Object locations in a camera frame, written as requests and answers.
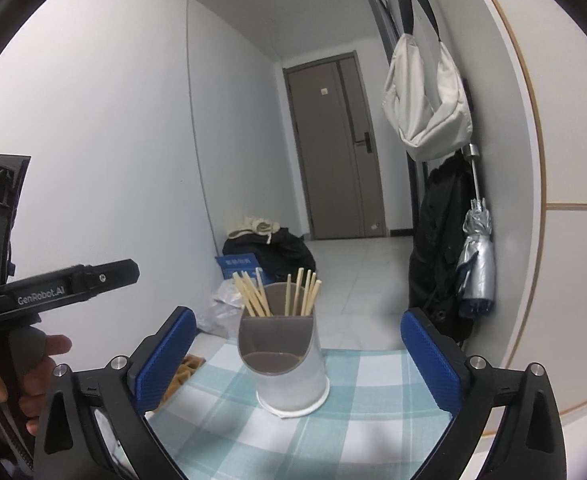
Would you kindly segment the person's left hand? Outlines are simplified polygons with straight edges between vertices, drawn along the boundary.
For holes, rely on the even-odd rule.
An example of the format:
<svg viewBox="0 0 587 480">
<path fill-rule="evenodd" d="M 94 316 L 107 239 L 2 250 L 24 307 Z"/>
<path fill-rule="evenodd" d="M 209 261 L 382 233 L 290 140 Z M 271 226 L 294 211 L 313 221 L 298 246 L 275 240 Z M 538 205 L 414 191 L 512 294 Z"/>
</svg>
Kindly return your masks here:
<svg viewBox="0 0 587 480">
<path fill-rule="evenodd" d="M 66 354 L 71 348 L 72 341 L 66 335 L 47 335 L 42 359 L 19 379 L 21 391 L 19 406 L 27 417 L 26 428 L 32 436 L 35 436 L 39 429 L 39 418 L 44 409 L 46 393 L 56 366 L 54 356 Z M 1 427 L 0 440 L 5 440 Z"/>
</svg>

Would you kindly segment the white shoulder bag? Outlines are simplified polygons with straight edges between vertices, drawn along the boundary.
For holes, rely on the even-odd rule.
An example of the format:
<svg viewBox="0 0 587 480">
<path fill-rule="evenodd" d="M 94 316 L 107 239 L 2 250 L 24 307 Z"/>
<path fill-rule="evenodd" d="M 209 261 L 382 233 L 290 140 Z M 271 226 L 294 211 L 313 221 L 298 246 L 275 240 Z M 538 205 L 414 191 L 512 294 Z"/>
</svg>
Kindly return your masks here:
<svg viewBox="0 0 587 480">
<path fill-rule="evenodd" d="M 464 88 L 463 78 L 449 49 L 439 44 L 440 58 L 437 66 L 437 94 L 439 105 L 432 106 L 427 96 L 427 76 L 418 44 L 409 61 L 395 77 L 404 90 L 408 89 L 408 72 L 416 78 L 408 96 L 399 99 L 399 91 L 390 94 L 408 119 L 401 125 L 408 128 L 408 137 L 415 146 L 416 162 L 431 162 L 449 156 L 469 144 L 472 136 L 471 110 Z"/>
</svg>

